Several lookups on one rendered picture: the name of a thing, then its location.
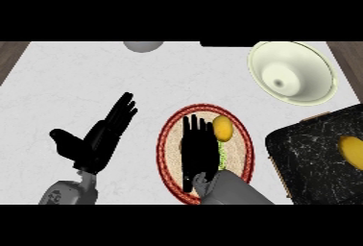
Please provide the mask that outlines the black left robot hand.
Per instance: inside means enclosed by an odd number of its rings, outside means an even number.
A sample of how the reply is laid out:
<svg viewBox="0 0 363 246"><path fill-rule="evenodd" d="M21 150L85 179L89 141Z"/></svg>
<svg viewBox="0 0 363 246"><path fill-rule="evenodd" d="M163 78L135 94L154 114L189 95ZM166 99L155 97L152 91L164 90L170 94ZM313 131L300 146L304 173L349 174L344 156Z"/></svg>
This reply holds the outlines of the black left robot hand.
<svg viewBox="0 0 363 246"><path fill-rule="evenodd" d="M57 152L74 161L74 168L96 175L113 158L121 135L138 113L133 94L126 92L107 117L96 122L85 138L62 129L51 131Z"/></svg>

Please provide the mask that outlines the round red-rimmed woven placemat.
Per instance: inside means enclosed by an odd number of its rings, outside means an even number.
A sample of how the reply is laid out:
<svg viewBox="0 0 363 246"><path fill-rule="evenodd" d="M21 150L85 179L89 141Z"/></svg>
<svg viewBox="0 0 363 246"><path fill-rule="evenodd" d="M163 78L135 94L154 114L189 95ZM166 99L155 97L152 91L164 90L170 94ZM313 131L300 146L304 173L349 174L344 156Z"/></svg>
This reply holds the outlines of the round red-rimmed woven placemat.
<svg viewBox="0 0 363 246"><path fill-rule="evenodd" d="M242 180L250 183L256 165L254 146L248 131L237 116L222 107L211 104L194 104L182 108L167 119L160 133L157 144L157 164L164 185L186 205L200 204L200 196L195 191L183 191L182 172L182 137L183 137L183 117L195 115L207 122L225 115L234 126L234 135L228 142L220 143L220 166L231 170Z"/></svg>

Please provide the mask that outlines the yellow round fruit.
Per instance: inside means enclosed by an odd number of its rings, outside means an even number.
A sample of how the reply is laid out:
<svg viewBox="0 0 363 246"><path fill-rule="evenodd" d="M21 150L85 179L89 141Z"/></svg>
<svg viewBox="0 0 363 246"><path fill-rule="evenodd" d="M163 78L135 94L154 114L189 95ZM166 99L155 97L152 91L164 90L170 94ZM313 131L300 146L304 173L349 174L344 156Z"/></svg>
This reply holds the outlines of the yellow round fruit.
<svg viewBox="0 0 363 246"><path fill-rule="evenodd" d="M363 170L363 140L356 136L343 135L340 139L340 151L347 162Z"/></svg>

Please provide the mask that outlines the yellow green squash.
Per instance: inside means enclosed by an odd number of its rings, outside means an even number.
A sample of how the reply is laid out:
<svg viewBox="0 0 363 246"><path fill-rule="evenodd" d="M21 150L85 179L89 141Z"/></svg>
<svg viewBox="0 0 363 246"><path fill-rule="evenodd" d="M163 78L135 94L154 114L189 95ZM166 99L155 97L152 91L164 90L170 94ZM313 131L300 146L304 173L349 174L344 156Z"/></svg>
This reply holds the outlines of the yellow green squash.
<svg viewBox="0 0 363 246"><path fill-rule="evenodd" d="M220 154L219 169L225 170L228 168L228 154L225 150L225 143L231 141L235 133L234 122L226 115L219 115L214 118L213 129L219 142L219 154Z"/></svg>

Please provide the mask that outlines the cream white bowl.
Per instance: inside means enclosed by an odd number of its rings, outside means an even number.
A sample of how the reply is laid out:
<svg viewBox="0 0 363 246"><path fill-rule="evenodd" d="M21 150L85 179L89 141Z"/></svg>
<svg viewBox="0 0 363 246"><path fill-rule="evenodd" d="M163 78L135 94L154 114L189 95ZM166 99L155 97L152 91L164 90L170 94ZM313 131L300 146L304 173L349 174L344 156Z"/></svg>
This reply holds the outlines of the cream white bowl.
<svg viewBox="0 0 363 246"><path fill-rule="evenodd" d="M327 103L338 91L338 76L325 55L300 41L260 41L247 58L265 92L297 106Z"/></svg>

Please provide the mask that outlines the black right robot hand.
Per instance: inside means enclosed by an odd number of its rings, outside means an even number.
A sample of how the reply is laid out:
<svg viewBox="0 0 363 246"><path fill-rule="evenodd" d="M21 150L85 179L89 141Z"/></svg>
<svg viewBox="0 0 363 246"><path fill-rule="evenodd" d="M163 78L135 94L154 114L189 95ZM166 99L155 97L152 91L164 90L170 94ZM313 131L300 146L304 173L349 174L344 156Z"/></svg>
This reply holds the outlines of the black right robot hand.
<svg viewBox="0 0 363 246"><path fill-rule="evenodd" d="M182 137L182 172L183 191L191 193L197 188L194 180L197 175L206 174L210 182L219 171L220 153L219 142L214 135L213 123L206 122L195 115L183 117Z"/></svg>

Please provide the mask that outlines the grey round object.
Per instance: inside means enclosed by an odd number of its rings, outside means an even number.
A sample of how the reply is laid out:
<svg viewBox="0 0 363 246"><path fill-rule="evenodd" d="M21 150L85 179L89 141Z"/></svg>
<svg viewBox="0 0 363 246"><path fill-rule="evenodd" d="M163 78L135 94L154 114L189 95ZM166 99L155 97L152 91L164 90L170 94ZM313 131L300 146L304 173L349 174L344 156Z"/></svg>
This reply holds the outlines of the grey round object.
<svg viewBox="0 0 363 246"><path fill-rule="evenodd" d="M148 53L157 50L163 46L161 41L126 41L124 45L127 49L136 53Z"/></svg>

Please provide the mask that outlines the black marble cutting board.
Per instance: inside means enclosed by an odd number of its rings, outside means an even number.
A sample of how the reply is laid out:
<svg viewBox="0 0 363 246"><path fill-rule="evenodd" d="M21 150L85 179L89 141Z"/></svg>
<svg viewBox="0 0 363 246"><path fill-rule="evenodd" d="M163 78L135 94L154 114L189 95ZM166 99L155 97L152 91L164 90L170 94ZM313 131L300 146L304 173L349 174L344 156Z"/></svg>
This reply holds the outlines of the black marble cutting board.
<svg viewBox="0 0 363 246"><path fill-rule="evenodd" d="M319 115L266 137L296 205L363 205L363 170L340 153L343 135L363 140L363 104Z"/></svg>

